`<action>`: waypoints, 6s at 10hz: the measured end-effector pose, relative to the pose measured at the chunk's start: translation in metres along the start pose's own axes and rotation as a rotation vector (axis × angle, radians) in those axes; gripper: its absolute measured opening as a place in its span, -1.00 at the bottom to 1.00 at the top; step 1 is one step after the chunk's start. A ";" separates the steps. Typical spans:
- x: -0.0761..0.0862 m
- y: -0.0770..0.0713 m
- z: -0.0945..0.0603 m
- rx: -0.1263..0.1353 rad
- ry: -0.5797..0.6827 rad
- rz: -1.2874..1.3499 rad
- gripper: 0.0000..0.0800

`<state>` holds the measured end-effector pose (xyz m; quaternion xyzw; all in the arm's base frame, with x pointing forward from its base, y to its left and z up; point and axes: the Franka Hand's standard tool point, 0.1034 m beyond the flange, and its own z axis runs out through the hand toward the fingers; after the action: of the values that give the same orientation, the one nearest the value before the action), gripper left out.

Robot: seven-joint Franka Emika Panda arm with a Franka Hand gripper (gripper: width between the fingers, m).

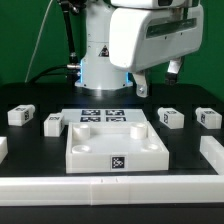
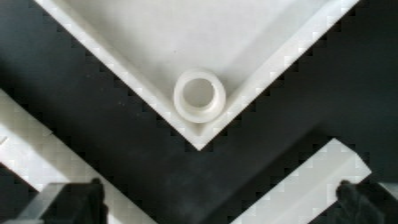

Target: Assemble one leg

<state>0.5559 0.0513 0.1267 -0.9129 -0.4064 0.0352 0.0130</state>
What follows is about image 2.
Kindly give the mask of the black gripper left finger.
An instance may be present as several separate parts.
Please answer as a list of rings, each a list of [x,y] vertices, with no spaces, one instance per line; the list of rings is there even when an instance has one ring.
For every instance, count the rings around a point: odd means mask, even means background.
[[[38,193],[16,224],[109,224],[105,187],[98,178],[86,183],[50,183]]]

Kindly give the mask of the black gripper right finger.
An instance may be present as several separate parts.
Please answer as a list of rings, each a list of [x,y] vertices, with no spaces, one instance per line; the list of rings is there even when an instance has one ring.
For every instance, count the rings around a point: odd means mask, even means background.
[[[336,196],[310,224],[398,224],[398,183],[343,181]]]

